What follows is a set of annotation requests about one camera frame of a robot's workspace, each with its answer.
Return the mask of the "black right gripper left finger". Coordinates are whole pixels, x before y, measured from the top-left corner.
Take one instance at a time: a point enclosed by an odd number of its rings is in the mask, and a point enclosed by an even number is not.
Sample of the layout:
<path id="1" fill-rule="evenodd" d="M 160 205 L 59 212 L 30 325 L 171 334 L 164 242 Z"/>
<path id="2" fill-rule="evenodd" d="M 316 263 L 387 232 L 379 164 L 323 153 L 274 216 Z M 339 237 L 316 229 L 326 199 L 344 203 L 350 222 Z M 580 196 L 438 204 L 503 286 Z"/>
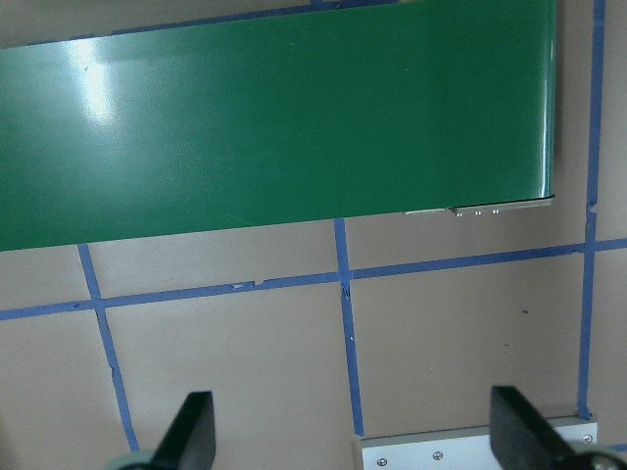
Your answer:
<path id="1" fill-rule="evenodd" d="M 211 391 L 190 393 L 151 458 L 152 469 L 210 470 L 217 454 Z"/>

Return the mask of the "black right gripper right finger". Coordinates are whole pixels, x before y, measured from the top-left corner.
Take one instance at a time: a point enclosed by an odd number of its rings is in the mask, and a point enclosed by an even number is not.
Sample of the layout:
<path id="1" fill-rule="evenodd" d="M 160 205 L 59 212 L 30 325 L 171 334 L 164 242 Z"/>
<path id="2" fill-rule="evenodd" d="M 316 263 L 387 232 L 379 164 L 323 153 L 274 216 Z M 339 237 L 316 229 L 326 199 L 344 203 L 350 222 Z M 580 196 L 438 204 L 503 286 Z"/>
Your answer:
<path id="1" fill-rule="evenodd" d="M 490 447 L 502 469 L 560 469 L 576 455 L 514 386 L 492 387 L 489 416 Z"/>

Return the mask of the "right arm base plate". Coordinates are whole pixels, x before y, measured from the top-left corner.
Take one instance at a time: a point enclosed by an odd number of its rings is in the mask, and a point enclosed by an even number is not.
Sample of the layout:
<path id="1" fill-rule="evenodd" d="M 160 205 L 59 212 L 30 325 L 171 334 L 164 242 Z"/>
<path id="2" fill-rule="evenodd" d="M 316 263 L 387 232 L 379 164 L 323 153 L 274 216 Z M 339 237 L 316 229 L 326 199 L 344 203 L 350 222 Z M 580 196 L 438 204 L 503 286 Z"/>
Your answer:
<path id="1" fill-rule="evenodd" d="M 601 451 L 598 423 L 575 416 L 551 418 L 550 426 L 576 453 Z M 358 469 L 500 469 L 487 426 L 363 439 Z"/>

